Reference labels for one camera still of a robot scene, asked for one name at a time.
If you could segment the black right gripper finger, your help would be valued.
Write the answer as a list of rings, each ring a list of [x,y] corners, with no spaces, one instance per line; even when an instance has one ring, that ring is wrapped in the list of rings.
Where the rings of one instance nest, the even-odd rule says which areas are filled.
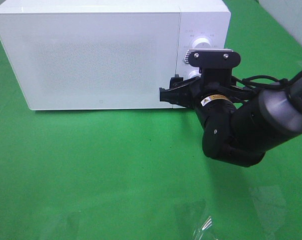
[[[173,89],[173,88],[177,88],[180,86],[185,86],[185,85],[191,84],[193,81],[198,80],[198,79],[200,79],[200,77],[195,76],[195,77],[189,78],[187,80],[184,80],[183,77],[180,77],[179,75],[176,74],[174,77],[172,77],[170,79],[169,88]]]
[[[164,89],[159,88],[159,100],[168,102],[173,105],[182,106],[189,109],[195,109],[198,105],[198,94],[200,80],[195,80],[189,85],[184,85],[176,88]]]

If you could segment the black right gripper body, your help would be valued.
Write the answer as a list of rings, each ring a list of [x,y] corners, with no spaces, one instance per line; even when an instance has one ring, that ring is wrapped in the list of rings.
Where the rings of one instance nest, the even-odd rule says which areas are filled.
[[[205,69],[188,80],[188,108],[192,110],[235,110],[253,98],[253,88],[239,87],[230,69]]]

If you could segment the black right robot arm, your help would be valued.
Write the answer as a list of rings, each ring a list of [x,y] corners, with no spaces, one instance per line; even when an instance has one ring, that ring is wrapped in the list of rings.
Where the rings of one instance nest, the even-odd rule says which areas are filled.
[[[268,150],[302,134],[302,71],[268,85],[254,76],[242,79],[242,87],[238,82],[230,69],[204,69],[188,80],[171,78],[159,98],[196,112],[205,156],[249,167]]]

